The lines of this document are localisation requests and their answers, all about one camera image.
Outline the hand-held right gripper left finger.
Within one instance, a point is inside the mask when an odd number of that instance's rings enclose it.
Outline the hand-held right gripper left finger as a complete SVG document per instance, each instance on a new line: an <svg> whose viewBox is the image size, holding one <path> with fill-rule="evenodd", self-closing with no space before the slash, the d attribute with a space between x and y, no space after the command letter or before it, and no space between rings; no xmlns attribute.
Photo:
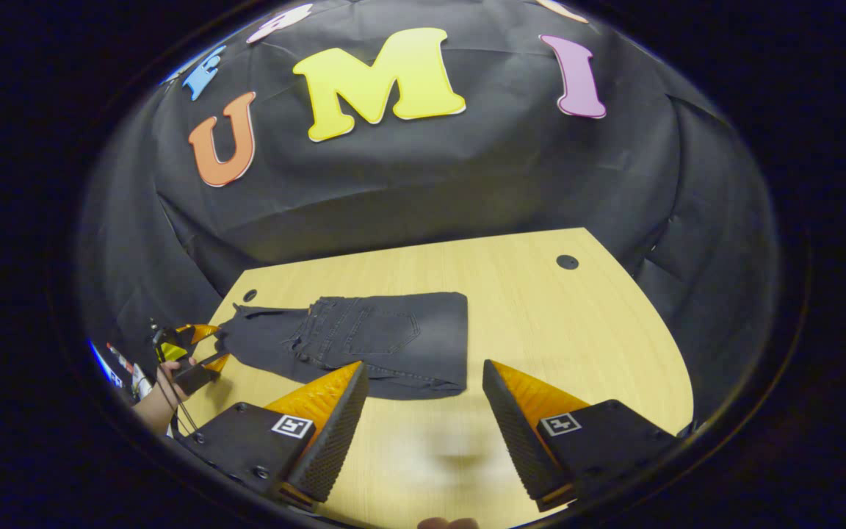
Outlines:
<svg viewBox="0 0 846 529"><path fill-rule="evenodd" d="M368 391L366 365L353 362L267 406L229 406L182 446L259 497L313 512L339 477Z"/></svg>

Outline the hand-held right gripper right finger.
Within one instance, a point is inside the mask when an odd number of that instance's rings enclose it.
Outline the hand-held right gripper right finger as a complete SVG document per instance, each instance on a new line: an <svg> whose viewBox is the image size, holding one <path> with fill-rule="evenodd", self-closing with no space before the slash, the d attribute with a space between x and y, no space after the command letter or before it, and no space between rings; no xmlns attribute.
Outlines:
<svg viewBox="0 0 846 529"><path fill-rule="evenodd" d="M493 359L484 362L482 388L521 484L541 512L596 503L681 441L621 401L588 404Z"/></svg>

